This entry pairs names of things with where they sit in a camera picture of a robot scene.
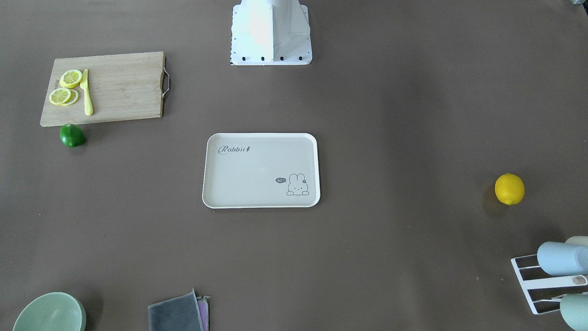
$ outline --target yellow knife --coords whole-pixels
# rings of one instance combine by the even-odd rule
[[[94,113],[94,107],[92,106],[92,100],[90,99],[90,89],[88,88],[88,69],[84,69],[82,73],[82,81],[79,82],[79,86],[83,90],[83,111],[86,115],[90,116]]]

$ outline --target mug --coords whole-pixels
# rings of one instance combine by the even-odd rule
[[[570,237],[566,240],[566,244],[588,246],[588,237],[586,237],[586,236],[573,236],[573,237]]]
[[[548,241],[539,246],[537,261],[552,276],[588,274],[588,247]]]
[[[588,295],[566,294],[559,304],[563,320],[575,331],[588,331]]]

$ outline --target lemon slice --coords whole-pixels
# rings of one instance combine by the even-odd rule
[[[61,105],[69,101],[72,90],[65,87],[56,88],[49,94],[49,101],[54,105]]]
[[[82,72],[80,70],[72,69],[67,70],[59,79],[59,84],[62,87],[74,88],[78,86],[82,80]]]
[[[62,106],[72,105],[72,104],[74,104],[78,100],[79,93],[76,90],[73,90],[73,89],[70,89],[70,91],[72,91],[72,97],[66,103],[61,104]]]

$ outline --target yellow lemon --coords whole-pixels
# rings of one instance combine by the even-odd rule
[[[69,88],[56,88],[49,94],[49,101],[54,105],[61,105],[69,101],[72,91]]]
[[[504,174],[496,180],[494,192],[503,204],[517,204],[524,196],[523,181],[517,175]]]
[[[78,93],[76,90],[74,90],[74,89],[72,89],[72,88],[70,88],[69,90],[72,92],[72,96],[71,96],[71,98],[69,98],[69,100],[68,100],[66,103],[64,103],[64,104],[61,104],[62,106],[69,106],[69,105],[72,105],[72,104],[74,104],[74,103],[75,103],[75,102],[78,100],[78,98],[79,98],[79,93]]]
[[[78,86],[81,80],[82,72],[80,70],[72,69],[67,70],[63,75],[61,75],[61,78],[59,79],[59,84],[62,87],[74,88]]]

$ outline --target light blue cup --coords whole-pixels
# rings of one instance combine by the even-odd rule
[[[588,274],[588,247],[548,241],[539,246],[537,261],[552,276]]]
[[[83,331],[86,311],[67,293],[53,292],[29,303],[16,319],[12,331]]]
[[[563,320],[575,331],[588,331],[588,295],[566,294],[559,304]]]

